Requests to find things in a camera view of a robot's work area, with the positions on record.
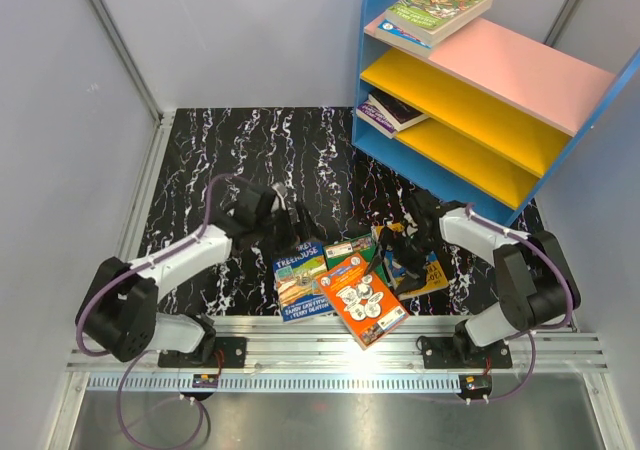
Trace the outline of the purple treehouse book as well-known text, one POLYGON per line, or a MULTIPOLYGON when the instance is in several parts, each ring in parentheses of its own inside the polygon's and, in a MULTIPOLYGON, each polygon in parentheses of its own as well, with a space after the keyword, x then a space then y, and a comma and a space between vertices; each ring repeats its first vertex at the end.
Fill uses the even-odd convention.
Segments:
POLYGON ((356 115, 373 128, 385 135, 387 138, 394 138, 398 131, 386 119, 386 117, 370 101, 365 101, 356 108, 356 115))

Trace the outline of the dark navy paperback book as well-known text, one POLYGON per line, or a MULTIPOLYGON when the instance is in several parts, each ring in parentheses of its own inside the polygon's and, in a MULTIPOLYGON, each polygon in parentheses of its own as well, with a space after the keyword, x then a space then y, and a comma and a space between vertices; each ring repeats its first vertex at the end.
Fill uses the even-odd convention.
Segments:
POLYGON ((380 89, 372 90, 368 95, 368 101, 377 108, 396 132, 404 131, 429 119, 428 115, 380 89))

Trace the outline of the light blue 26-storey treehouse book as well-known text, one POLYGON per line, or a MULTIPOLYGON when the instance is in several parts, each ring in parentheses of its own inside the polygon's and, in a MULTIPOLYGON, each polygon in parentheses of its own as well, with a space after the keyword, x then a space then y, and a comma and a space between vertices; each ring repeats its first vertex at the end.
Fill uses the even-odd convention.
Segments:
POLYGON ((393 37, 399 44, 410 44, 418 51, 430 51, 434 34, 441 24, 436 0, 398 0, 383 14, 380 35, 393 37))

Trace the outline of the green 65-storey treehouse book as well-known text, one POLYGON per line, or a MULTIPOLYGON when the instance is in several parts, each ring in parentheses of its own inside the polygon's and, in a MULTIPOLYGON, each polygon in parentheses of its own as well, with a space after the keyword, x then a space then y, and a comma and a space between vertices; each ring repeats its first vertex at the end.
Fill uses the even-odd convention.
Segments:
POLYGON ((402 32, 432 47, 488 11, 493 0, 398 0, 384 13, 402 32))

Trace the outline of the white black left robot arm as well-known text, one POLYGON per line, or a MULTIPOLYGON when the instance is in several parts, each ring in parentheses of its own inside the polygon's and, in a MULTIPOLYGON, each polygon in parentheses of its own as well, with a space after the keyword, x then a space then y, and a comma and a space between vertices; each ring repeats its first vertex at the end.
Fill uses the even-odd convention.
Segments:
POLYGON ((165 314, 159 302, 205 269, 253 245, 277 256, 322 239, 307 207, 285 201, 280 184, 248 181, 226 205, 205 200, 203 223, 186 237, 132 261, 117 257, 98 267, 76 315, 76 344, 89 357, 132 362, 147 352, 167 353, 188 365, 221 361, 212 322, 197 315, 165 314))

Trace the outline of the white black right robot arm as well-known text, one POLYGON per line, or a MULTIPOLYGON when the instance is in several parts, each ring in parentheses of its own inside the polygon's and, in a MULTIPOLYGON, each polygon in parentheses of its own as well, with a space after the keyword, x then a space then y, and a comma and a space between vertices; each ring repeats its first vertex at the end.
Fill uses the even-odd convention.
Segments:
POLYGON ((441 202, 426 190, 411 194, 407 209, 404 230, 380 231, 367 267, 373 272, 392 253, 405 270, 396 296, 425 285, 428 256, 440 256, 446 245, 494 269, 497 303, 459 322, 446 348, 458 363, 475 367, 501 342, 570 323, 581 296, 554 234, 515 231, 480 216, 470 204, 441 202))

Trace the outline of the yellow 130-storey treehouse book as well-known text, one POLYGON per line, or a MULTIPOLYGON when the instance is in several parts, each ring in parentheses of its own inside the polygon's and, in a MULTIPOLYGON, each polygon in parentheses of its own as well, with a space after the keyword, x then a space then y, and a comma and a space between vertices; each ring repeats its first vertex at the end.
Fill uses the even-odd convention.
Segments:
MULTIPOLYGON (((372 237, 377 243, 378 235, 382 229, 392 229, 394 231, 400 232, 405 229, 405 225, 403 223, 393 223, 393 224, 388 224, 384 226, 372 226, 371 229, 372 229, 372 237)), ((385 256, 385 262, 382 264, 382 266, 385 271, 385 276, 388 278, 391 284, 391 289, 393 290, 394 279, 408 273, 406 272, 405 268, 401 265, 399 267, 391 266, 391 264, 389 263, 390 258, 391 258, 391 254, 387 253, 385 256)), ((424 295, 432 291, 442 290, 449 286, 449 280, 444 274, 444 270, 441 264, 436 259, 436 256, 434 254, 431 254, 428 257, 426 272, 422 273, 421 275, 415 275, 415 276, 424 277, 425 286, 421 290, 412 292, 411 294, 404 294, 404 295, 394 294, 400 301, 407 300, 409 298, 419 297, 421 295, 424 295)))

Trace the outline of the dark green book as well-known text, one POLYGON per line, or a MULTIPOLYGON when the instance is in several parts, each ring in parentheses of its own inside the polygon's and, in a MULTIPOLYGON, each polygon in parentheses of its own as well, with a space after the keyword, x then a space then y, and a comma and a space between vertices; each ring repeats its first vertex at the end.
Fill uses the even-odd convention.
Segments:
POLYGON ((358 253, 369 264, 374 257, 376 242, 371 234, 344 240, 324 247, 324 256, 328 269, 334 268, 345 259, 358 253))

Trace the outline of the orange cartoon book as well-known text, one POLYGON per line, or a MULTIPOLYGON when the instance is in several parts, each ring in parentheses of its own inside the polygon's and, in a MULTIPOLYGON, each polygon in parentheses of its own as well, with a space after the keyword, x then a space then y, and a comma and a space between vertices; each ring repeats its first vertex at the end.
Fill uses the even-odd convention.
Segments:
POLYGON ((315 283, 354 337, 366 350, 402 324, 407 310, 360 253, 348 256, 317 276, 315 283))

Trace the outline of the blue 91-storey treehouse book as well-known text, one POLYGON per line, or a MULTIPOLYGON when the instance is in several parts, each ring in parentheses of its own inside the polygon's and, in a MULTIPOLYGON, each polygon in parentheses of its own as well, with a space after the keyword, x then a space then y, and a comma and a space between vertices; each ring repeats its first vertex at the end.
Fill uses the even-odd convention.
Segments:
POLYGON ((292 253, 274 260, 274 285, 284 323, 295 323, 333 311, 316 282, 327 271, 323 245, 299 244, 292 253))

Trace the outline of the colourful wooden bookshelf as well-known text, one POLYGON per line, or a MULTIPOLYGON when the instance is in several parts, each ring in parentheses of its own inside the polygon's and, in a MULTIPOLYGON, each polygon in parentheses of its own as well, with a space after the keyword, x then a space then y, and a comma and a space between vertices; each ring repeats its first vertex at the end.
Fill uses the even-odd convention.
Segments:
POLYGON ((479 18, 422 59, 374 32, 397 0, 362 0, 355 100, 382 90, 425 114, 386 137, 362 117, 355 147, 443 200, 513 223, 638 73, 612 74, 479 18))

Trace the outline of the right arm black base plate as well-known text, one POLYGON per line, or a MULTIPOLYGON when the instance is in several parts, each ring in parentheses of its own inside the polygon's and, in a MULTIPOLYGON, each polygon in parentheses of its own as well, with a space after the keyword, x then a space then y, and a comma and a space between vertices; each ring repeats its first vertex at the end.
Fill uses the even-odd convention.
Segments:
POLYGON ((511 353, 503 342, 486 347, 461 343, 457 337, 419 336, 416 347, 425 369, 511 369, 511 353))

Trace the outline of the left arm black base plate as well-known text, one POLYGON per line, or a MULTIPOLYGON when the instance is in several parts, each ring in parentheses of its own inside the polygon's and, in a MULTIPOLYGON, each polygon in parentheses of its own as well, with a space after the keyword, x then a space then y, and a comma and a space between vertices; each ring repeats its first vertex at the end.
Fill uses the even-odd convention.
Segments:
POLYGON ((205 338, 191 353, 168 351, 158 358, 160 368, 241 369, 245 366, 248 340, 244 337, 205 338))

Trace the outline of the aluminium rail frame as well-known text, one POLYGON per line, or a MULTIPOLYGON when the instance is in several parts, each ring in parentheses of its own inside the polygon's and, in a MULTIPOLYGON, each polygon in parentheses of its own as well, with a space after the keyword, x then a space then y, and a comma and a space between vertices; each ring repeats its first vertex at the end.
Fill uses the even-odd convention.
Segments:
MULTIPOLYGON (((325 240, 364 234, 404 210, 410 183, 351 144, 348 108, 179 109, 166 112, 145 163, 130 232, 120 256, 147 255, 192 232, 204 215, 206 184, 229 172, 282 182, 302 201, 325 240)), ((271 256, 257 246, 206 269, 159 302, 161 313, 208 318, 219 337, 248 340, 245 366, 224 374, 339 374, 357 377, 455 374, 427 370, 419 336, 440 336, 494 302, 488 266, 448 248, 455 278, 443 296, 413 302, 410 317, 362 350, 334 316, 283 323, 271 256)), ((81 378, 65 446, 132 449, 630 449, 630 418, 613 387, 602 337, 575 328, 541 331, 511 344, 514 365, 493 369, 490 400, 464 403, 434 393, 203 392, 91 390, 89 376, 185 372, 160 368, 158 354, 136 364, 73 352, 81 378)))

